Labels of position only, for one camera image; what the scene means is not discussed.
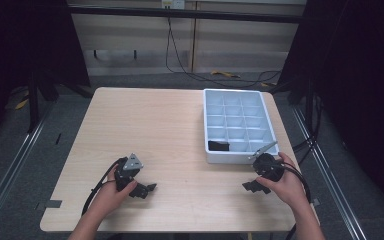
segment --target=white plastic tray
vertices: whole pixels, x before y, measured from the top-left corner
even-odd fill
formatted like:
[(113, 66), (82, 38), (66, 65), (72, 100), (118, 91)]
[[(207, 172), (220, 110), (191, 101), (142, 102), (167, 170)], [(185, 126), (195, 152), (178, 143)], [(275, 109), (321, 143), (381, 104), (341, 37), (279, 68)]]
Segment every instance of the white plastic tray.
[[(258, 91), (204, 89), (204, 128), (208, 163), (251, 164), (250, 156), (276, 141)], [(228, 150), (210, 150), (209, 141)], [(266, 152), (277, 155), (278, 145)]]

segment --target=aluminum rail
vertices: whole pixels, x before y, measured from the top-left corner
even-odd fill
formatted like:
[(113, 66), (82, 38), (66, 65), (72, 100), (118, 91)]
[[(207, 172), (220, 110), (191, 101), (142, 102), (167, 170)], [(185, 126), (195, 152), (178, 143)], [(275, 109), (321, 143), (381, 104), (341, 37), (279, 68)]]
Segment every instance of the aluminum rail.
[(142, 16), (142, 17), (170, 17), (170, 18), (191, 18), (191, 19), (214, 19), (214, 20), (234, 20), (250, 22), (273, 22), (273, 23), (325, 23), (328, 19), (303, 18), (293, 15), (269, 15), (254, 13), (235, 13), (202, 10), (179, 10), (162, 8), (125, 8), (125, 7), (104, 7), (96, 5), (32, 5), (25, 6), (32, 11), (55, 11), (73, 14), (93, 14), (93, 15), (116, 15), (116, 16)]
[[(308, 132), (308, 129), (306, 127), (303, 113), (297, 107), (293, 108), (293, 112), (295, 118), (298, 121), (299, 127), (301, 128), (301, 131), (304, 134), (304, 137), (308, 139), (310, 137), (310, 133)], [(342, 219), (344, 220), (344, 223), (352, 236), (352, 239), (366, 240), (366, 236), (364, 235), (360, 222), (357, 219), (350, 204), (348, 203), (348, 200), (345, 198), (344, 193), (339, 187), (339, 183), (336, 181), (336, 178), (333, 175), (333, 172), (330, 169), (330, 166), (317, 142), (313, 142), (312, 153), (320, 169), (320, 172), (327, 184), (327, 187), (329, 188), (329, 191), (338, 207), (338, 210), (342, 215)]]
[(23, 144), (18, 150), (17, 155), (14, 157), (14, 160), (8, 168), (8, 171), (5, 173), (2, 181), (0, 182), (0, 210), (5, 203), (5, 200), (9, 194), (12, 185), (14, 184), (18, 174), (20, 173), (22, 166), (24, 165), (27, 157), (29, 156), (30, 151), (36, 143), (36, 140), (42, 131), (44, 122), (48, 118), (52, 107), (53, 103), (49, 103), (49, 105), (45, 109), (42, 119), (39, 121), (36, 128), (31, 133), (27, 134)]

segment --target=white wall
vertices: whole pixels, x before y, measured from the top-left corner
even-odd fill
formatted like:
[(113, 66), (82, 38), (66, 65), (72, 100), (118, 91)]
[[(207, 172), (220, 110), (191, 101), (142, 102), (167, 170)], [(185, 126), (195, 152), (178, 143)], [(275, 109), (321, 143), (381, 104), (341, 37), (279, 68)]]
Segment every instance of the white wall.
[[(187, 1), (186, 9), (300, 16), (305, 6), (302, 0), (239, 2)], [(68, 0), (68, 3), (161, 7), (161, 1), (156, 0)], [(168, 72), (165, 68), (166, 18), (82, 14), (72, 17), (91, 75)], [(281, 69), (297, 28), (297, 24), (226, 20), (171, 19), (171, 23), (182, 64), (195, 72), (208, 72), (214, 68), (224, 71)], [(170, 44), (169, 66), (180, 71)], [(93, 50), (98, 50), (98, 59), (93, 57)], [(134, 50), (138, 56), (136, 60), (133, 59)]]

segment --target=human arm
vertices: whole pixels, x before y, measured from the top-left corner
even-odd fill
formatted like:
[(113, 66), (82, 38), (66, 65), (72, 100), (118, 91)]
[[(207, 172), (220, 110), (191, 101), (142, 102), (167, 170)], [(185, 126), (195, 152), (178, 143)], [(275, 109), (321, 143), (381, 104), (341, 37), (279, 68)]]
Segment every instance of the human arm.
[[(279, 152), (279, 156), (285, 163), (295, 166), (285, 153)], [(298, 240), (325, 239), (313, 209), (308, 203), (301, 181), (297, 176), (285, 171), (278, 182), (263, 177), (257, 177), (256, 181), (273, 190), (283, 202), (291, 207), (296, 221)]]
[(132, 181), (122, 191), (117, 191), (114, 178), (116, 167), (108, 174), (107, 182), (98, 191), (87, 212), (80, 218), (76, 228), (68, 238), (69, 240), (94, 239), (102, 220), (117, 209), (129, 193), (135, 189), (137, 182)]

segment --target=black wire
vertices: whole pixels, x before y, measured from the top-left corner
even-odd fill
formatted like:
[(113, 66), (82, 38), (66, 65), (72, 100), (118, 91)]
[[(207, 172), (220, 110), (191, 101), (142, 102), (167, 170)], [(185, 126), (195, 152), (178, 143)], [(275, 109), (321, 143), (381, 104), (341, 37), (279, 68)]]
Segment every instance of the black wire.
[(92, 199), (93, 199), (93, 197), (95, 197), (98, 190), (104, 184), (109, 183), (109, 182), (113, 182), (113, 181), (107, 181), (105, 183), (102, 183), (117, 163), (118, 163), (118, 160), (115, 161), (113, 164), (111, 164), (110, 168), (108, 168), (108, 170), (105, 172), (104, 176), (102, 176), (101, 180), (98, 182), (98, 184), (96, 184), (96, 187), (91, 190), (92, 192), (89, 194), (89, 197), (87, 198), (85, 205), (83, 206), (82, 216), (87, 212), (87, 209), (89, 208), (89, 205), (92, 202)]
[[(285, 162), (282, 162), (282, 164), (283, 164), (283, 166), (273, 165), (273, 164), (267, 164), (267, 166), (270, 166), (270, 167), (273, 167), (273, 168), (284, 169), (286, 171), (289, 171), (289, 172), (293, 173), (296, 177), (298, 177), (298, 179), (301, 181), (301, 183), (302, 183), (302, 185), (304, 187), (304, 192), (305, 192), (305, 196), (307, 198), (307, 201), (310, 204), (311, 203), (311, 193), (310, 193), (310, 187), (308, 186), (307, 181), (304, 179), (302, 174), (293, 165), (291, 165), (289, 163), (285, 163)], [(295, 231), (296, 231), (296, 224), (294, 224), (294, 226), (291, 228), (291, 230), (289, 231), (289, 233), (286, 236), (285, 240), (290, 240), (292, 238), (292, 236), (295, 234)]]
[[(170, 18), (167, 18), (167, 21), (168, 21), (168, 25), (169, 25), (169, 31), (168, 31), (168, 36), (167, 36), (167, 48), (166, 48), (166, 67), (167, 69), (172, 72), (172, 73), (184, 73), (186, 74), (188, 77), (196, 80), (196, 81), (199, 81), (199, 82), (212, 82), (214, 84), (218, 84), (220, 86), (223, 86), (223, 87), (227, 87), (227, 88), (248, 88), (248, 87), (252, 87), (254, 85), (256, 85), (257, 83), (261, 83), (262, 81), (269, 81), (271, 79), (273, 79), (274, 77), (276, 77), (278, 74), (281, 73), (281, 71), (265, 71), (265, 72), (262, 72), (259, 77), (258, 77), (258, 80), (254, 81), (254, 80), (232, 80), (232, 79), (218, 79), (218, 80), (212, 80), (212, 79), (208, 79), (208, 78), (205, 78), (205, 77), (202, 77), (202, 76), (199, 76), (195, 73), (188, 73), (185, 68), (183, 67), (183, 64), (182, 62), (180, 61), (180, 57), (179, 57), (179, 53), (177, 51), (177, 46), (176, 46), (176, 41), (174, 40), (174, 36), (173, 36), (173, 31), (172, 31), (172, 28), (171, 28), (171, 19)], [(168, 66), (168, 50), (169, 50), (169, 46), (170, 46), (170, 38), (173, 42), (173, 46), (174, 46), (174, 50), (176, 52), (176, 57), (177, 57), (177, 61), (179, 62), (180, 64), (180, 67), (182, 69), (182, 72), (176, 72), (176, 71), (173, 71), (169, 66)], [(269, 73), (269, 72), (274, 72), (275, 74), (273, 76), (271, 76), (270, 78), (267, 78), (267, 79), (263, 79), (263, 80), (260, 80), (261, 76), (265, 73)], [(223, 83), (220, 83), (220, 82), (246, 82), (246, 83), (251, 83), (249, 85), (244, 85), (244, 86), (231, 86), (231, 85), (226, 85), (226, 84), (223, 84)]]

